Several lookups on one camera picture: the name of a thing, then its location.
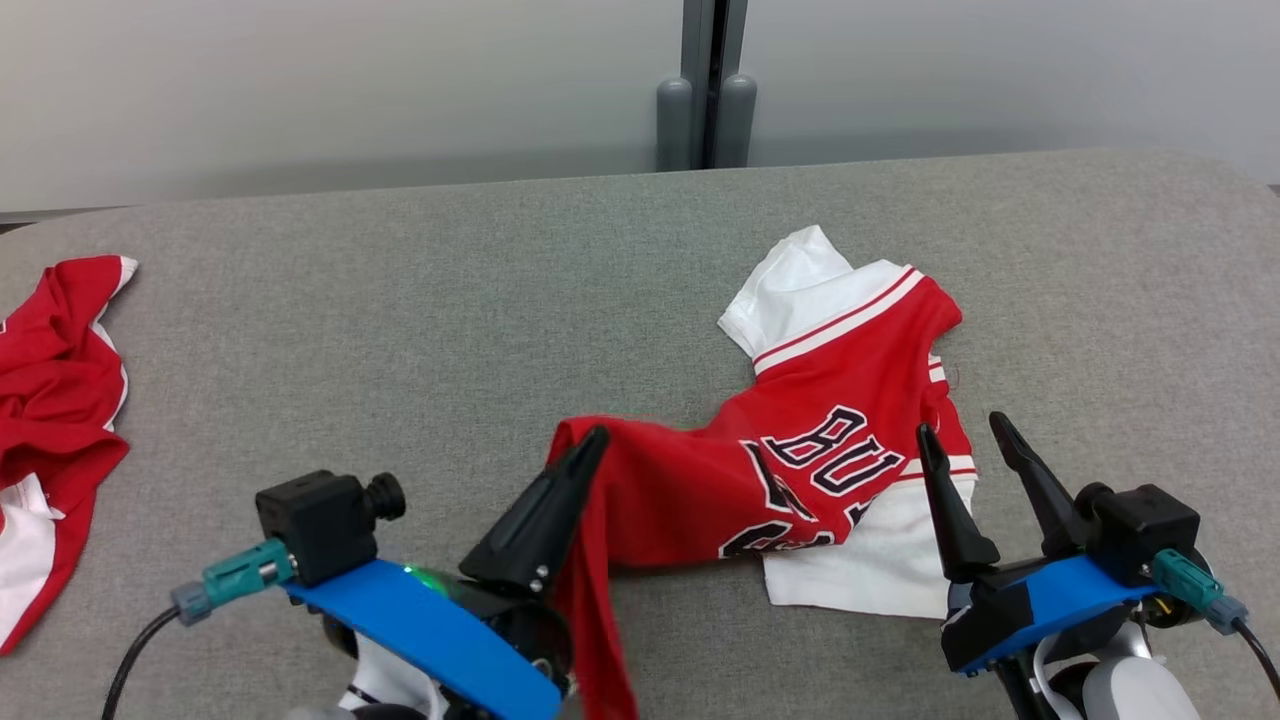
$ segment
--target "gray fabric surface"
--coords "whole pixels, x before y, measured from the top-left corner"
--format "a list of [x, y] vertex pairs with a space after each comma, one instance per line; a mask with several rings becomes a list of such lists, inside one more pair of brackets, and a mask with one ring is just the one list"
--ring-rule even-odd
[[[1274, 491], [1280, 201], [1216, 161], [1083, 151], [192, 202], [0, 238], [0, 307], [41, 268], [141, 269], [105, 325], [133, 450], [73, 582], [0, 660], [0, 716], [91, 717], [178, 583], [259, 539], [252, 496], [315, 468], [392, 470], [384, 556], [453, 566], [580, 413], [704, 423], [750, 382], [716, 318], [765, 251], [819, 223], [850, 261], [936, 277], [965, 311], [938, 354], [1006, 560], [1037, 553], [986, 429], [1005, 410], [1070, 489], [1160, 483], [1280, 653]], [[645, 717], [1007, 717], [946, 673], [934, 623], [769, 606], [756, 561], [614, 584]], [[1206, 717], [1272, 717], [1244, 643], [1160, 632]], [[352, 664], [278, 593], [166, 628], [120, 717], [283, 716]]]

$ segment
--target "clothing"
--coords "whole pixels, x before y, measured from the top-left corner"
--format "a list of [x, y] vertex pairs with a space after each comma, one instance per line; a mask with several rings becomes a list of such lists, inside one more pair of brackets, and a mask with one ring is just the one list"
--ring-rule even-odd
[[113, 432], [128, 377], [99, 320], [136, 269], [59, 263], [0, 324], [0, 655], [67, 585], [95, 489], [129, 450]]
[[[805, 228], [768, 254], [719, 320], [751, 356], [756, 380], [710, 424], [681, 432], [600, 416], [561, 423], [552, 460], [595, 424], [611, 434], [556, 597], [573, 633], [588, 716], [635, 717], [609, 607], [611, 562], [645, 568], [838, 550], [823, 561], [846, 570], [833, 578], [844, 594], [823, 588], [805, 564], [771, 564], [771, 593], [795, 583], [774, 601], [867, 609], [867, 597], [883, 592], [876, 605], [892, 607], [901, 589], [892, 583], [850, 589], [879, 579], [859, 570], [884, 553], [836, 546], [877, 515], [882, 543], [893, 546], [900, 506], [918, 515], [911, 496], [882, 514], [873, 514], [873, 501], [895, 482], [919, 477], [920, 423], [934, 427], [954, 468], [973, 468], [931, 355], [933, 341], [960, 319], [955, 302], [919, 270], [886, 260], [855, 270], [818, 227]], [[927, 503], [923, 512], [928, 518]], [[914, 553], [918, 538], [910, 539]], [[937, 550], [929, 553], [937, 564]]]

